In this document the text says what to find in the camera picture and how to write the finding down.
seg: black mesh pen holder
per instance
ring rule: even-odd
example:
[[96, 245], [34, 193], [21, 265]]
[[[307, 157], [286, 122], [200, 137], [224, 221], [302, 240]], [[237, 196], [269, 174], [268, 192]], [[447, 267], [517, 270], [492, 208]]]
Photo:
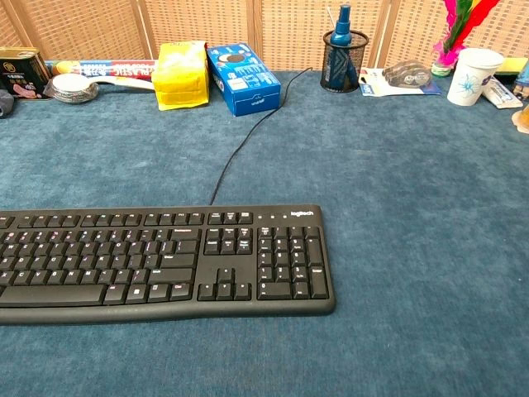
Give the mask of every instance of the black mesh pen holder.
[[361, 31], [350, 31], [352, 40], [348, 46], [331, 44], [332, 31], [323, 35], [322, 79], [320, 85], [333, 93], [349, 93], [358, 88], [358, 77], [368, 37]]

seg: teal carpet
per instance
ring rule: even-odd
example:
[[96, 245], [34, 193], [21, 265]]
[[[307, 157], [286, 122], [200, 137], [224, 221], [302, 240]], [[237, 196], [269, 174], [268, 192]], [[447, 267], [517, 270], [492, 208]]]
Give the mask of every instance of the teal carpet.
[[[293, 74], [278, 74], [286, 83]], [[529, 136], [513, 111], [328, 93], [319, 74], [232, 164], [217, 203], [318, 203], [326, 317], [0, 327], [2, 396], [527, 396]], [[207, 204], [263, 114], [154, 94], [18, 103], [2, 208]]]

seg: keyboard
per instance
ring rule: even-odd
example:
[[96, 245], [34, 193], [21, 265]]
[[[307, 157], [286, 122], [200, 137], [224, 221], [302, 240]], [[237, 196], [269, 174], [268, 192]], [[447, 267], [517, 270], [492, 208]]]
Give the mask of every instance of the keyboard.
[[335, 304], [317, 205], [0, 212], [0, 323], [315, 315]]

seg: roll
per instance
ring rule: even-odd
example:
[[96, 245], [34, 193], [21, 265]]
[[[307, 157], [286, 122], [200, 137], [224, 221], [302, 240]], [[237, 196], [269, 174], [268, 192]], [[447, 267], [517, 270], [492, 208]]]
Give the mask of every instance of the roll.
[[0, 118], [6, 117], [13, 109], [15, 98], [5, 89], [0, 89]]

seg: black cable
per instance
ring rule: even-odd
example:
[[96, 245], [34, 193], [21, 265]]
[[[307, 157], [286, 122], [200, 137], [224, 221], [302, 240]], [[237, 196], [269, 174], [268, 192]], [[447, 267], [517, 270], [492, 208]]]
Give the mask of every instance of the black cable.
[[221, 173], [221, 176], [218, 178], [218, 181], [217, 181], [217, 185], [215, 185], [215, 190], [213, 190], [213, 194], [212, 194], [212, 197], [211, 199], [209, 200], [209, 205], [213, 205], [213, 203], [215, 202], [215, 198], [217, 197], [217, 192], [219, 190], [219, 188], [221, 187], [221, 184], [222, 184], [222, 181], [224, 180], [224, 175], [226, 174], [226, 171], [228, 169], [228, 167], [230, 166], [231, 164], [231, 161], [233, 160], [233, 158], [236, 156], [236, 154], [239, 152], [240, 149], [242, 149], [242, 147], [246, 144], [246, 142], [250, 139], [250, 136], [251, 134], [254, 132], [254, 130], [264, 121], [266, 120], [268, 117], [272, 116], [274, 113], [276, 113], [280, 108], [282, 108], [284, 106], [284, 104], [287, 102], [287, 96], [288, 96], [288, 88], [290, 87], [290, 84], [295, 80], [297, 79], [299, 76], [301, 76], [303, 73], [305, 73], [306, 71], [308, 70], [312, 70], [312, 68], [306, 68], [303, 72], [299, 72], [298, 74], [296, 74], [294, 77], [292, 77], [290, 79], [290, 81], [288, 82], [287, 84], [287, 88], [284, 90], [284, 97], [283, 97], [283, 102], [279, 105], [279, 107], [277, 109], [274, 109], [272, 112], [268, 113], [266, 116], [264, 116], [263, 118], [261, 118], [250, 130], [250, 132], [248, 132], [248, 135], [246, 135], [246, 138], [244, 139], [243, 142], [241, 142], [241, 144], [234, 150], [233, 153], [231, 153], [231, 156], [230, 158], [228, 159], [226, 165], [224, 165], [224, 169], [222, 170], [222, 173]]

